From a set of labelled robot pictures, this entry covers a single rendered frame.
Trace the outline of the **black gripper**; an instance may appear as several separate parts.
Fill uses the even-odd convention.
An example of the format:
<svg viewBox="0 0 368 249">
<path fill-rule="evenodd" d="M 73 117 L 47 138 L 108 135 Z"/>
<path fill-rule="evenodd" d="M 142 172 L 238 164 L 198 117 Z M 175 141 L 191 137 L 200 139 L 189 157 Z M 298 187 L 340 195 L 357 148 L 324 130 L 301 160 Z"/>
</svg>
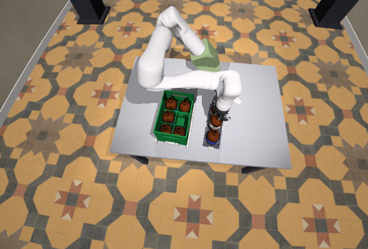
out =
<svg viewBox="0 0 368 249">
<path fill-rule="evenodd" d="M 227 111 L 221 111 L 217 108 L 216 106 L 216 100 L 212 101 L 212 106 L 213 106 L 213 110 L 215 110 L 215 116 L 219 113 L 219 118 L 218 120 L 222 120 L 222 121 L 228 121 L 230 120 L 231 118 L 228 117 L 228 112 L 229 110 Z M 224 117 L 225 116 L 225 117 Z"/>
</svg>

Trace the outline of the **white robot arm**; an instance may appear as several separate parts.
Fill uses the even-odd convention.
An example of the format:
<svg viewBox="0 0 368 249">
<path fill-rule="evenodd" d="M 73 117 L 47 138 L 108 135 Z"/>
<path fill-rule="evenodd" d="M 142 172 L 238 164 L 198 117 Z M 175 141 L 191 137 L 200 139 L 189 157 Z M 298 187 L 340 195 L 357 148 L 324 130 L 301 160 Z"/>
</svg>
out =
<svg viewBox="0 0 368 249">
<path fill-rule="evenodd" d="M 148 46 L 138 61 L 137 77 L 139 84 L 148 89 L 194 88 L 216 90 L 220 79 L 220 82 L 223 82 L 223 88 L 216 101 L 217 108 L 221 111 L 227 111 L 230 110 L 233 103 L 240 105 L 242 101 L 239 95 L 242 93 L 242 82 L 237 71 L 194 70 L 173 76 L 163 75 L 165 52 L 169 51 L 173 40 L 170 30 L 175 26 L 177 26 L 174 32 L 176 38 L 194 56 L 199 56 L 204 52 L 205 45 L 201 42 L 202 40 L 188 26 L 179 11 L 170 6 L 159 14 Z"/>
</svg>

